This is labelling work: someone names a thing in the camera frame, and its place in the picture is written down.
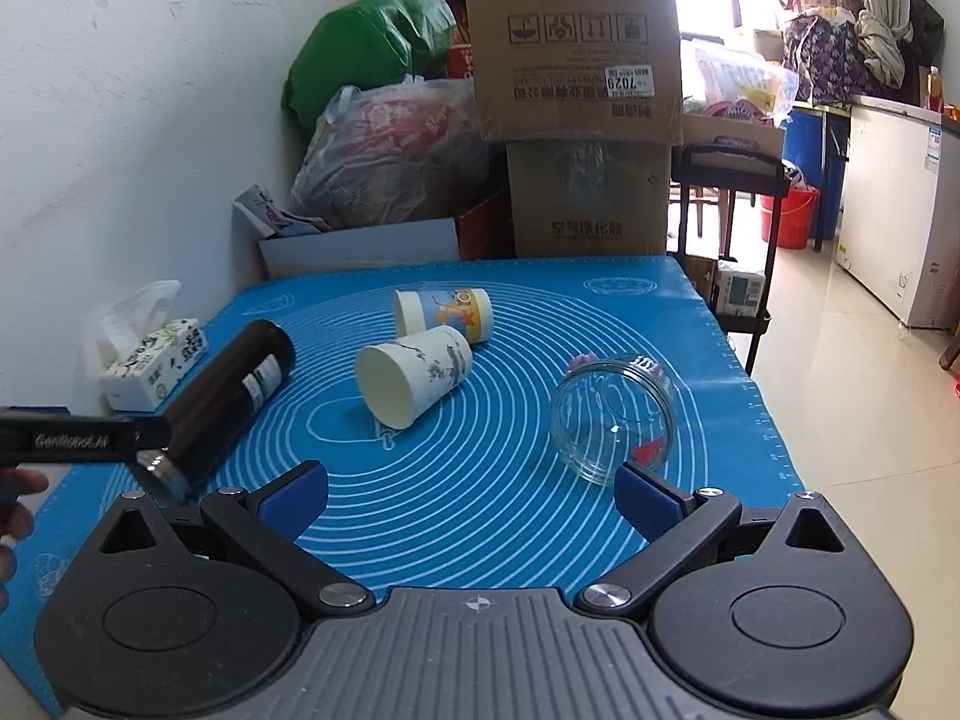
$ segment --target blue barrel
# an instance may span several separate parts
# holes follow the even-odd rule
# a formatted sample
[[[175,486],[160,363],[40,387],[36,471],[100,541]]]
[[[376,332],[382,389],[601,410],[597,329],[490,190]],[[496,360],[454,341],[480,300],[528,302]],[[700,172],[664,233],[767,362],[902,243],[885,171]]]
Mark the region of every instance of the blue barrel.
[[[809,113],[794,108],[790,119],[784,127],[786,140],[784,141],[784,159],[792,162],[803,171],[810,186],[822,189],[823,177],[821,173],[824,120],[827,117],[827,153],[836,154],[837,146],[841,154],[847,153],[847,144],[850,141],[850,119],[832,113]],[[820,202],[824,204],[827,218],[824,221],[824,240],[832,240],[837,227],[837,215],[840,213],[840,197],[843,194],[843,181],[847,172],[847,163],[842,159],[832,159],[827,163],[829,172],[829,192],[821,194]],[[817,235],[817,215],[813,215],[810,223],[810,238]]]

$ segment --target black bottle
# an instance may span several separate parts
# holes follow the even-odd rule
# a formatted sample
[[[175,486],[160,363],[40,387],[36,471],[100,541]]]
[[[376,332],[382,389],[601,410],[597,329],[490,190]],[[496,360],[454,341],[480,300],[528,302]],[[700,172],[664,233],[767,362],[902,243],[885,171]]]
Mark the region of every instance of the black bottle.
[[[128,468],[157,502],[174,506],[227,458],[294,367],[294,344],[267,319],[250,322],[162,410],[169,445],[137,452]]]

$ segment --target red bucket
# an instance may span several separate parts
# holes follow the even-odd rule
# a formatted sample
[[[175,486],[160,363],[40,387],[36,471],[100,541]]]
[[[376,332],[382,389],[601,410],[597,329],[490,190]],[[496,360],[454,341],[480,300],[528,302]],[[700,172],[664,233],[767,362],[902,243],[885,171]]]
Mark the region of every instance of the red bucket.
[[[817,210],[819,189],[791,189],[784,198],[784,210],[781,211],[781,228],[776,235],[777,248],[806,248],[806,239],[810,234],[810,221]],[[760,234],[763,240],[770,241],[770,225],[774,218],[774,199],[760,196]]]

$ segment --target ribbed gray surface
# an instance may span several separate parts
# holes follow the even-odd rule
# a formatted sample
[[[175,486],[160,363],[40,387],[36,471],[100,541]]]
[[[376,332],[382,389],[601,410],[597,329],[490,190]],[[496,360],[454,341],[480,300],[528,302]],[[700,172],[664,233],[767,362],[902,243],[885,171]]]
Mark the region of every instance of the ribbed gray surface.
[[[205,720],[734,717],[666,678],[629,623],[579,615],[555,590],[397,589],[318,625],[279,680]]]

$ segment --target paper cup with cartoon print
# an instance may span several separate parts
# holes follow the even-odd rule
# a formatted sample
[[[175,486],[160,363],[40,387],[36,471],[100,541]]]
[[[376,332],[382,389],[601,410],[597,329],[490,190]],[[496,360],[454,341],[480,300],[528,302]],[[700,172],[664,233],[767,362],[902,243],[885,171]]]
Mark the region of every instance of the paper cup with cartoon print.
[[[486,290],[418,290],[394,293],[397,338],[447,325],[468,343],[486,341],[493,333],[493,305]]]
[[[470,344],[441,325],[396,341],[365,346],[353,373],[367,408],[387,427],[403,430],[459,385],[473,367]]]

